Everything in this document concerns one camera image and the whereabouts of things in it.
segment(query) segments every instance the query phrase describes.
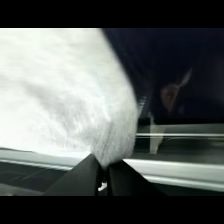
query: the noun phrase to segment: white cloth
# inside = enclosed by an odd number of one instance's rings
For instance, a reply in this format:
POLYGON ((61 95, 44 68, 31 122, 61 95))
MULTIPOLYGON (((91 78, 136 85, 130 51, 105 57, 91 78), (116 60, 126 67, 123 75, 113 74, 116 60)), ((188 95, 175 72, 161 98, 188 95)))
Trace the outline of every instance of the white cloth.
POLYGON ((137 105, 99 29, 0 29, 0 147, 131 155, 137 105))

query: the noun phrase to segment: white fabric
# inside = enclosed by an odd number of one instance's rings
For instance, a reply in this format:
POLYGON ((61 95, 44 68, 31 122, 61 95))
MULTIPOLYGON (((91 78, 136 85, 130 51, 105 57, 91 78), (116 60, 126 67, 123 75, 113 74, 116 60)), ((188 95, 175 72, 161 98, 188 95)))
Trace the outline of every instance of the white fabric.
POLYGON ((0 29, 0 147, 131 155, 137 105, 99 29, 0 29))

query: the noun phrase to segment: white towel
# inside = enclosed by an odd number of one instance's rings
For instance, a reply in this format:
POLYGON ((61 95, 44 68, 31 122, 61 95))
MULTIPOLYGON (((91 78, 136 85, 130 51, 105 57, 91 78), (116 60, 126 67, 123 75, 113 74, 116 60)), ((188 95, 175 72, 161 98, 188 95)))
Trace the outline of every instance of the white towel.
POLYGON ((0 147, 129 157, 137 105, 99 29, 0 29, 0 147))

